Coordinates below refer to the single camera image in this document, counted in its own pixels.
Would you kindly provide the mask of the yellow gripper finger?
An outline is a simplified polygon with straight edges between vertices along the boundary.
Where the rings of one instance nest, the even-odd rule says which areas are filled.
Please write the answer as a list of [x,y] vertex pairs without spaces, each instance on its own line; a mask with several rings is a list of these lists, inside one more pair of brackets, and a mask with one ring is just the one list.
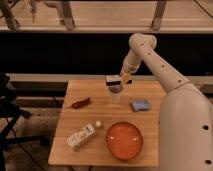
[[122,81],[123,85],[131,84],[132,83],[131,75],[130,74],[123,74],[121,76],[121,81]]

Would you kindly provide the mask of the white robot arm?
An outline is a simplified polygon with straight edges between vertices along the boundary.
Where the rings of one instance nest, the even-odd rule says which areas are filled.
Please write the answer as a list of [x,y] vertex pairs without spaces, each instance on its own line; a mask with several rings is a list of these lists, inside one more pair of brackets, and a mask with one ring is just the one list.
[[121,92],[145,63],[166,92],[159,112],[159,171],[213,171],[213,104],[154,51],[156,45],[153,35],[131,35],[121,72],[106,85]]

